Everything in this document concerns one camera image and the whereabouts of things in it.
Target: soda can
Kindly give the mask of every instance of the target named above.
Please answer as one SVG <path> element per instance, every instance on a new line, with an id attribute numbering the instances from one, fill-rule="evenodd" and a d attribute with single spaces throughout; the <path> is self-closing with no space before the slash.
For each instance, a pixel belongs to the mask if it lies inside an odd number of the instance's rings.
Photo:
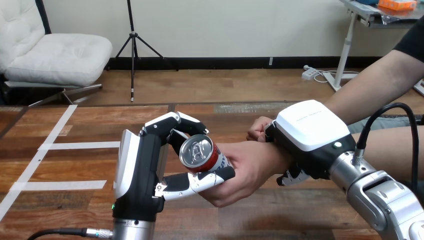
<path id="1" fill-rule="evenodd" d="M 203 134 L 193 135 L 185 140 L 179 150 L 179 159 L 192 173 L 213 172 L 233 166 L 211 138 Z"/>

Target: can lid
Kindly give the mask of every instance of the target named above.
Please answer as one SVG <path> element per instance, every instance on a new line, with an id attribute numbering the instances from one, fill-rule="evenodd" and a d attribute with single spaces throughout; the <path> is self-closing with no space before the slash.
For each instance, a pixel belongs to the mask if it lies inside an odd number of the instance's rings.
<path id="1" fill-rule="evenodd" d="M 209 160 L 212 151 L 212 140 L 208 136 L 193 135 L 181 145 L 179 160 L 188 168 L 196 168 Z"/>

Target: wrist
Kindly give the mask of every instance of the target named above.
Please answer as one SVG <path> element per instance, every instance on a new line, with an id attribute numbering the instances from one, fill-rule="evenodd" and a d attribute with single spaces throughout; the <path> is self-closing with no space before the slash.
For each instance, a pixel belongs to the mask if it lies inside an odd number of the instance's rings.
<path id="1" fill-rule="evenodd" d="M 274 143 L 267 143 L 269 145 L 269 151 L 271 152 L 272 169 L 271 175 L 283 174 L 289 169 L 293 162 L 292 156 L 284 149 L 276 146 Z"/>

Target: black cable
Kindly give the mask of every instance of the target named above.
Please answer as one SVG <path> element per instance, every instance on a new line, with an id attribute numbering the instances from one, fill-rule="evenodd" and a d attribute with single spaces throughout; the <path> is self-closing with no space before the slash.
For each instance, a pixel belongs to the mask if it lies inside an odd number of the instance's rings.
<path id="1" fill-rule="evenodd" d="M 412 132 L 412 176 L 411 176 L 411 190 L 412 192 L 417 192 L 417 184 L 418 184 L 418 151 L 419 151 L 419 139 L 418 139 L 418 129 L 417 129 L 417 122 L 414 116 L 414 113 L 412 112 L 411 108 L 401 102 L 391 103 L 388 104 L 382 108 L 380 108 L 378 111 L 376 111 L 366 122 L 365 126 L 363 127 L 362 132 L 360 133 L 359 140 L 356 143 L 357 149 L 364 150 L 367 146 L 367 138 L 368 134 L 371 130 L 371 125 L 373 122 L 381 116 L 383 113 L 385 113 L 387 110 L 394 109 L 394 108 L 401 108 L 405 110 L 408 118 L 409 123 L 411 126 L 411 132 Z"/>
<path id="2" fill-rule="evenodd" d="M 60 235 L 74 235 L 74 236 L 87 236 L 87 228 L 55 228 L 55 229 L 46 229 L 42 231 L 38 231 L 34 233 L 32 236 L 28 238 L 28 240 L 34 240 L 41 236 L 50 235 L 50 234 L 60 234 Z"/>

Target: white wall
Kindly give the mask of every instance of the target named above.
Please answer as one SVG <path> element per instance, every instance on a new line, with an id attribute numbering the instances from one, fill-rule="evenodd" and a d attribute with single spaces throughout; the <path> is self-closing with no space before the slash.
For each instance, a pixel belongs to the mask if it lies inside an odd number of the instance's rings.
<path id="1" fill-rule="evenodd" d="M 338 0 L 131 0 L 135 31 L 166 57 L 340 56 L 350 17 Z M 128 38 L 126 0 L 44 0 L 53 33 Z M 351 56 L 383 56 L 405 30 L 357 24 Z M 156 55 L 142 46 L 142 57 Z M 124 57 L 131 56 L 128 46 Z"/>

